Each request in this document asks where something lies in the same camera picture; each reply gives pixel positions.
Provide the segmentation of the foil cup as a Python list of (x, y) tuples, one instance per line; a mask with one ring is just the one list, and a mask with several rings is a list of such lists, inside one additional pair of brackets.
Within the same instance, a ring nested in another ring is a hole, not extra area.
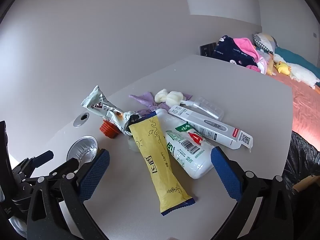
[(66, 160), (76, 159), (79, 167), (85, 163), (91, 162), (98, 152), (98, 142), (92, 136), (84, 136), (79, 138), (68, 150)]

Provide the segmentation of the white thermometer box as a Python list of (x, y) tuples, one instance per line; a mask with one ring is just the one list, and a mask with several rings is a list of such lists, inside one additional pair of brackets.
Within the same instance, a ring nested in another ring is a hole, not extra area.
[(224, 124), (182, 106), (175, 105), (169, 109), (168, 113), (189, 123), (205, 138), (232, 150), (239, 149), (241, 145), (244, 145), (250, 151), (253, 147), (253, 137), (239, 128)]

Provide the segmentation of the white AD milk bottle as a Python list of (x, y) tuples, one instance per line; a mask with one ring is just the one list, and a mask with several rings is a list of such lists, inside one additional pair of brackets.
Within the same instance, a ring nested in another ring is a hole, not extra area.
[(212, 168), (211, 151), (214, 146), (189, 123), (170, 115), (165, 109), (156, 110), (167, 142), (168, 152), (193, 178), (199, 179)]

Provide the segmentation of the orange bottle cap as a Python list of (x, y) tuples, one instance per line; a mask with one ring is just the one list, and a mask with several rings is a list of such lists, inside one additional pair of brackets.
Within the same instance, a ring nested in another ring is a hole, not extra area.
[(103, 124), (100, 126), (100, 131), (110, 139), (114, 139), (120, 134), (118, 127), (107, 120), (103, 121)]

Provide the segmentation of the clear plastic case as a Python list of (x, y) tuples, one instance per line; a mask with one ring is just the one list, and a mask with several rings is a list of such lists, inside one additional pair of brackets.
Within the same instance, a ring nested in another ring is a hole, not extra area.
[(224, 116), (224, 111), (220, 107), (203, 97), (199, 97), (196, 100), (182, 100), (181, 104), (199, 109), (219, 121), (221, 121)]

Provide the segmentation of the yellow snack wrapper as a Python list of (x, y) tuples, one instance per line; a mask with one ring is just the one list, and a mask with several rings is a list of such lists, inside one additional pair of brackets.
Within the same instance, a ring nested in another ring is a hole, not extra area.
[(129, 126), (159, 198), (161, 215), (195, 204), (172, 172), (167, 142), (155, 112)]

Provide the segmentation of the silver snack wrapper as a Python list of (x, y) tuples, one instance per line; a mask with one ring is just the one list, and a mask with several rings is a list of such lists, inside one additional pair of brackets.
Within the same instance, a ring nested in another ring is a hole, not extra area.
[(95, 86), (90, 94), (82, 101), (81, 106), (112, 123), (121, 133), (128, 136), (132, 135), (129, 126), (140, 118), (137, 112), (125, 112), (108, 101), (99, 86)]

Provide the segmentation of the white cotton knot toy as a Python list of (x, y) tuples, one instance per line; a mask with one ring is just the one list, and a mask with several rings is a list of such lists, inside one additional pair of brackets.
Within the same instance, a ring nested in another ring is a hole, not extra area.
[(185, 100), (185, 96), (182, 92), (168, 92), (166, 89), (162, 89), (155, 95), (154, 100), (156, 103), (165, 103), (168, 107), (172, 107), (174, 105), (180, 105), (180, 103)]

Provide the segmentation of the purple plastic bag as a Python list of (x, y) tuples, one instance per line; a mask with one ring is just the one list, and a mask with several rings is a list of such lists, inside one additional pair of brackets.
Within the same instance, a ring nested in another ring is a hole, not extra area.
[(168, 94), (169, 92), (166, 89), (162, 89), (155, 96), (151, 92), (145, 92), (140, 96), (130, 94), (129, 98), (138, 101), (145, 107), (137, 111), (141, 116), (145, 116), (159, 108), (169, 110), (170, 107), (165, 102)]

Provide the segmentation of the black lined trash box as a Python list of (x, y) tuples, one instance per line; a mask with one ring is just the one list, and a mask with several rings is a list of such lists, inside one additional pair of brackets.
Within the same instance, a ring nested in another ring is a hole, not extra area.
[(292, 131), (282, 174), (289, 198), (297, 193), (293, 186), (308, 176), (319, 176), (319, 151), (301, 135)]

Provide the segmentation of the silver desk grommet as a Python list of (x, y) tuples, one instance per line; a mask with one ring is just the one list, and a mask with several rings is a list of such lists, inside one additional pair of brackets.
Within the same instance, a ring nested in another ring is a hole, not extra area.
[(73, 121), (73, 126), (74, 126), (74, 127), (80, 127), (80, 126), (82, 126), (88, 119), (89, 119), (89, 113), (88, 113), (88, 112), (81, 113), (81, 114)]

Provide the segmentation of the pink bed sheet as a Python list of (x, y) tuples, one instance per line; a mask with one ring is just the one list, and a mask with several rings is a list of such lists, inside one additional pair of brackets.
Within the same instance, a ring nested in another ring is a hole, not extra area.
[(292, 130), (319, 150), (319, 93), (303, 82), (291, 80), (289, 76), (272, 76), (292, 89)]

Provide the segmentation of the yellow duck plush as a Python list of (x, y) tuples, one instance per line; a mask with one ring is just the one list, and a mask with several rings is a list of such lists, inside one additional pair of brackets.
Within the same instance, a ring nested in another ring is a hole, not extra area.
[(275, 64), (275, 68), (279, 74), (284, 74), (286, 76), (289, 76), (291, 74), (291, 67), (289, 67), (285, 62), (279, 61)]

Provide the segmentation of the yellow long plush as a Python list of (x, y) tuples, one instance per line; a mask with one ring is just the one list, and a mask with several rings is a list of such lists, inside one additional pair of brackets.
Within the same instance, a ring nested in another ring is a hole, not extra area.
[(269, 59), (269, 61), (267, 63), (267, 70), (266, 70), (267, 75), (269, 75), (269, 76), (276, 75), (273, 73), (273, 67), (274, 67), (274, 61), (273, 61), (273, 59)]

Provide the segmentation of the white goose plush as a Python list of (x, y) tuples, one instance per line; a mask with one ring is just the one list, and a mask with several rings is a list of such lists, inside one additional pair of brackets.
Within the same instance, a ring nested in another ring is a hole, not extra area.
[(313, 74), (312, 71), (302, 67), (301, 65), (295, 63), (286, 62), (280, 55), (273, 55), (274, 65), (279, 61), (287, 63), (291, 67), (291, 74), (289, 75), (291, 80), (296, 80), (297, 82), (303, 82), (313, 90), (316, 89), (316, 84), (319, 83), (319, 78)]

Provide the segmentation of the navy pink clothes pile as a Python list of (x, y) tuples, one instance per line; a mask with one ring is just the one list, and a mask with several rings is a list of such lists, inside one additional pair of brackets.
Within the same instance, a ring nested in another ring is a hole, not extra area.
[(255, 70), (261, 74), (267, 72), (266, 60), (257, 52), (248, 38), (231, 38), (224, 35), (219, 39), (210, 56), (214, 59)]

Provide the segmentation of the patterned pillow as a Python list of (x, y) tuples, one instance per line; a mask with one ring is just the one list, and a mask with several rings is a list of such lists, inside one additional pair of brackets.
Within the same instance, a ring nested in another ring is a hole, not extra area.
[(266, 53), (274, 54), (278, 46), (276, 40), (271, 35), (265, 33), (253, 34), (253, 41), (256, 47)]

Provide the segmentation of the black wall socket panel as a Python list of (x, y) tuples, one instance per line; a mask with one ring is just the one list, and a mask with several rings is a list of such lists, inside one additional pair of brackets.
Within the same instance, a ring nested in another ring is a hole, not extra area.
[(216, 42), (213, 42), (200, 46), (200, 55), (205, 57), (212, 57), (216, 45)]

